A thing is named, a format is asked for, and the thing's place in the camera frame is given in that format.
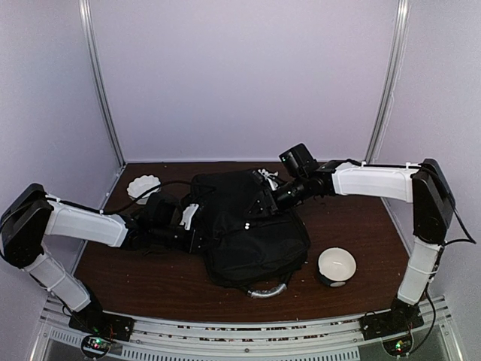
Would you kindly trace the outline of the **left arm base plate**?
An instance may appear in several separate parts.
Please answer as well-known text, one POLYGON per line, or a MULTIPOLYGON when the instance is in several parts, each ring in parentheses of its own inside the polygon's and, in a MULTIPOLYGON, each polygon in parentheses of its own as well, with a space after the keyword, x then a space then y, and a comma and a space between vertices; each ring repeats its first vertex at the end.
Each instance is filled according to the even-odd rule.
POLYGON ((118 341, 130 340, 134 324, 133 318, 106 313, 97 316, 73 314, 68 322, 72 329, 118 341))

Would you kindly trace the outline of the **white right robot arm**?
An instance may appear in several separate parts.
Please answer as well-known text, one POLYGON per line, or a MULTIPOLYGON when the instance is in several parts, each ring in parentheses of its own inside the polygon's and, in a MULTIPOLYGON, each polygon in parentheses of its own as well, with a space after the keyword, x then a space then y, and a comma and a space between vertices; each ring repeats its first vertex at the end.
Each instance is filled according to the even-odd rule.
POLYGON ((402 331, 413 321, 416 306, 437 273, 456 213, 454 195, 438 161, 427 158, 380 165, 345 159, 319 163, 303 143, 279 158, 292 181, 282 184, 275 174, 254 171, 261 189, 248 203, 248 218, 275 215, 316 196, 370 196, 385 203, 404 203, 412 225, 409 260, 385 318, 390 331, 402 331))

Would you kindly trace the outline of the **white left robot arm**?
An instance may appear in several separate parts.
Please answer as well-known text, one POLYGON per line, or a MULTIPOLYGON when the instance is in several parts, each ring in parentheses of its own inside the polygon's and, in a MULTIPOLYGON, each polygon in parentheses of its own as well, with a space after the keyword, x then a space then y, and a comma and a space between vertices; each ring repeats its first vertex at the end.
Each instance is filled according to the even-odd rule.
POLYGON ((195 228, 197 203, 182 207, 155 185, 115 211, 89 208, 29 185, 1 216, 1 256, 27 272, 92 334, 108 326, 94 292, 76 279, 48 248, 49 239, 93 242, 123 250, 173 247, 187 253, 203 250, 207 236, 195 228))

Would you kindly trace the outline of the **black student backpack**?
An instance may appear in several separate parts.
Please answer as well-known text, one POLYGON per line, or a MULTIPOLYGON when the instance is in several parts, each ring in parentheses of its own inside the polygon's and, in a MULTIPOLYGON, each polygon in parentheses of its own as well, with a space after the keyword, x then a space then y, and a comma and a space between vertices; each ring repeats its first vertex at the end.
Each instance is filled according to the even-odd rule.
POLYGON ((302 267, 310 238, 292 209, 266 218, 244 216, 254 195, 271 189, 253 175, 256 169, 197 174, 183 203, 199 204, 191 229, 210 239, 210 249, 200 254, 211 281, 268 299, 284 292, 302 267))

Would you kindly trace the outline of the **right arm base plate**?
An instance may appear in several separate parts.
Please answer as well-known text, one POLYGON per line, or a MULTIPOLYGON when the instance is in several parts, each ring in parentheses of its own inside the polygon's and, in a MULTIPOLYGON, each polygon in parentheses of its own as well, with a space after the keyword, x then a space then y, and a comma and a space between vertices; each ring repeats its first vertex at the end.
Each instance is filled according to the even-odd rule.
POLYGON ((369 312, 358 321, 364 340, 408 332, 412 328, 425 324, 419 314, 408 316, 403 311, 393 310, 380 313, 369 312))

